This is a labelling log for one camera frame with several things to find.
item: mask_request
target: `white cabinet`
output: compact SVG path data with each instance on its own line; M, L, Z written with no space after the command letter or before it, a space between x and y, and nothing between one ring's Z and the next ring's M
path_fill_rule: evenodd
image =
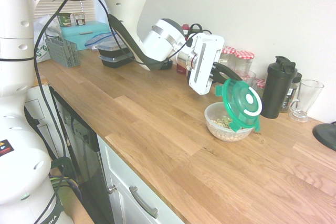
M98 136L115 224L183 224L184 222Z
M56 109L54 106L54 101L50 93L49 86L43 85L42 87L46 95L48 104L51 107L53 115L58 124L58 128L62 132L62 129L61 129L58 117L57 117ZM47 141L52 152L55 154L57 158L62 157L63 156L62 143L57 133L54 122L52 121L51 115L48 111L48 108L43 100L39 86L32 87L27 91L25 107L27 108L29 114L34 119L37 119L40 122L40 124L37 127L41 131L41 134Z

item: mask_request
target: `teal box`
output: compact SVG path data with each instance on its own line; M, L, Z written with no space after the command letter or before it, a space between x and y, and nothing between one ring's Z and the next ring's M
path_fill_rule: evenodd
M84 50L84 44L95 35L109 33L110 28L107 24L98 21L87 21L83 26L61 27L64 39L74 42L77 50Z

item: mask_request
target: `plastic bowl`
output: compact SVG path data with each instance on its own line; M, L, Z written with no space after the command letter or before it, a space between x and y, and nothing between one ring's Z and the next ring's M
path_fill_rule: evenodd
M248 136L253 128L241 129L234 132L232 129L228 129L212 122L217 119L228 118L229 115L225 109L223 102L216 102L209 105L204 112L206 118L206 125L209 131L218 139L225 142L237 142Z

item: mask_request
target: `plastic bag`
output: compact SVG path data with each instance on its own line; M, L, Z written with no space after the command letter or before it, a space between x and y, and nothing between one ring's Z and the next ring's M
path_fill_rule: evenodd
M44 25L48 22L48 20L50 19L50 15L46 15L40 19L38 19L37 21L34 22L34 45L36 44L37 38L40 34L40 32L42 31ZM48 26L48 28L53 28L58 30L59 32L61 32L60 26L57 22L52 21L50 23L50 25ZM57 37L58 34L57 33L52 33L50 31L47 32L49 37ZM40 43L38 44L38 48L37 48L37 58L36 61L37 62L41 62L41 61L45 61L45 60L49 60L50 59L50 54L45 42L46 39L46 35L43 34Z
M114 40L112 33L98 34L94 36L92 39L88 40L85 43L85 47L93 51L97 51L98 50L96 48L97 45L99 45L100 43L106 42L106 41L110 41L110 40Z

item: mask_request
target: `black dishwasher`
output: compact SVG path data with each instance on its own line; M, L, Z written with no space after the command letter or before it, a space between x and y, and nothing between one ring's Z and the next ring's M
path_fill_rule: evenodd
M70 158L79 180L82 204L95 223L113 224L97 134L53 88L50 90L71 144Z

